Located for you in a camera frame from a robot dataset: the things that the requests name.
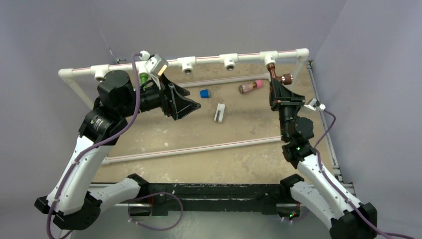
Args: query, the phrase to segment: black metal base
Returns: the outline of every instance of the black metal base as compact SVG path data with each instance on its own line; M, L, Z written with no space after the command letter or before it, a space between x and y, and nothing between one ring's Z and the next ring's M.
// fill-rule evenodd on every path
M290 196L290 188L281 184L149 183L144 184L144 190L139 196L158 192L174 194L182 201L184 211L260 212L275 215L280 213L277 204L296 203ZM153 202L153 216L165 216L169 211L180 210L178 202L168 195L154 196L151 201L129 200L124 203L136 202L146 204Z

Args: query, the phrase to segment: white wall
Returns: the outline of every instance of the white wall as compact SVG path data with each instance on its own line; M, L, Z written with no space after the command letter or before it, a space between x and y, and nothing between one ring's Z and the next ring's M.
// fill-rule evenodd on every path
M96 0L91 13L116 57L307 47L313 59L346 0Z
M57 75L111 61L80 0L0 1L0 238L46 238L33 206L66 166L88 108Z
M349 0L314 61L341 171L379 226L422 237L422 1Z

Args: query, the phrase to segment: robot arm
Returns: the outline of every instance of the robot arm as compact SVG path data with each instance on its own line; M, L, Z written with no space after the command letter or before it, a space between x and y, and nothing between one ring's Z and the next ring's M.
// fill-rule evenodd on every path
M282 180L285 193L318 216L329 228L333 239L374 238L376 232L358 216L350 203L356 205L374 225L377 223L376 209L370 203L362 204L348 192L318 159L319 152L309 143L309 139L314 136L313 123L308 118L298 116L305 97L283 86L286 82L275 76L274 68L272 64L268 66L271 76L270 106L273 111L279 112L281 140L288 143L282 146L284 158L315 187L311 188L303 178L295 174ZM316 102L312 102L308 108L315 110L314 104ZM347 195L348 201L338 190Z
M160 66L159 69L148 67L151 62L154 66ZM179 120L201 107L199 103L185 98L189 91L166 78L163 69L167 62L160 56L152 56L144 62L144 66L152 80L141 86L140 112L160 107L165 115ZM35 206L46 214L55 201L53 222L64 230L83 230L89 227L98 215L109 207L136 198L146 183L139 176L130 175L120 183L88 191L97 169L116 145L118 138L89 151L78 162L75 161L76 157L88 147L116 135L125 128L126 117L133 114L136 99L129 74L125 71L111 71L105 74L97 90L99 96L79 129L79 137L65 173L71 166L74 166L74 169L67 178L59 198L55 200L55 195L65 178L65 173L50 194L38 198L35 202Z

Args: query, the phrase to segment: white pvc pipe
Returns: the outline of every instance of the white pvc pipe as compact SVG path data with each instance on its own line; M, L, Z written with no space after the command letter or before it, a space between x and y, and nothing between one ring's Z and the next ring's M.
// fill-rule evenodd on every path
M300 68L303 65L303 62L305 62L308 58L309 50L306 48L296 49L292 51L262 51L259 53L247 53L247 54L222 54L219 56L207 56L207 57L183 57L178 58L174 60L168 60L169 66L182 66L182 64L185 64L186 61L191 63L192 65L196 64L206 64L206 63L221 63L224 62L224 60L229 57L230 59L235 60L235 62L238 61L251 61L251 60L260 60L264 61L265 58L271 57L274 59L281 59L281 58L292 58L295 57L297 59L296 67L292 72L293 79L297 77L297 74L300 71ZM136 65L140 67L143 65L143 62L138 61L136 62ZM69 86L75 91L75 93L82 99L82 101L88 106L92 107L93 101L87 96L87 94L81 89L81 87L78 85L78 83L75 82L76 76L83 76L83 75L103 75L109 71L114 70L124 70L124 71L131 71L132 70L132 64L119 64L119 65L95 65L91 67L86 68L79 68L79 69L61 69L59 71L59 76L62 78L62 80L69 84ZM221 83L228 83L228 82L236 82L237 80L223 80L221 79Z
M168 60L169 67L171 66L181 66L184 59L189 58L193 59L192 64L207 64L207 63L220 63L221 56L206 56L206 57L183 57L174 60ZM247 53L247 54L236 54L238 56L237 61L253 61L253 60L260 60L263 61L264 58L268 55L274 57L275 59L282 59L282 58L307 58L309 55L309 51L306 48L296 49L292 51L263 51L259 53ZM67 69L66 74L60 75L60 77L67 77L73 78L74 76L81 76L81 75L93 75L94 72L91 69L95 69L97 66L92 66L89 68L78 68L78 69ZM131 71L132 70L132 63L127 64L119 64L119 65L108 65L109 71L114 70L125 70Z
M193 82L177 83L177 84L181 87L188 88L188 87L195 87L195 86L208 86L208 85L217 85L217 84L240 82L240 81L253 81L253 80L258 80L258 79L269 79L269 78L270 78L270 74L264 73L260 75L238 76L238 77L222 78L222 79L207 80L207 81L193 81Z
M161 152L154 152L154 153L142 153L142 154L135 154L135 155L128 155L128 156L121 156L121 157L113 157L113 158L105 159L102 162L102 164L121 163L121 162L128 162L128 161L141 160L141 159L147 159L147 158L159 158L159 157L182 155L182 154L188 154L188 153L207 152L207 151L213 151L213 150L219 150L219 149L236 148L236 147L251 146L251 145L258 145L258 144L265 144L265 143L276 143L276 142L281 142L281 139L279 136L239 141L239 142L231 142L231 143L214 144L214 145L207 145L207 146L200 146L200 147L175 149L175 150L168 150L168 151L161 151Z

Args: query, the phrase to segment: tube with pink cap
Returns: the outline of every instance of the tube with pink cap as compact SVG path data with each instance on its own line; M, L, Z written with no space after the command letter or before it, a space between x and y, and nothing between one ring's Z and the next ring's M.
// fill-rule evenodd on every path
M249 92L253 89L258 89L260 87L262 87L262 80L256 80L256 81L254 81L250 84L247 84L247 85L240 85L239 91L240 91L241 94L243 94L243 93Z

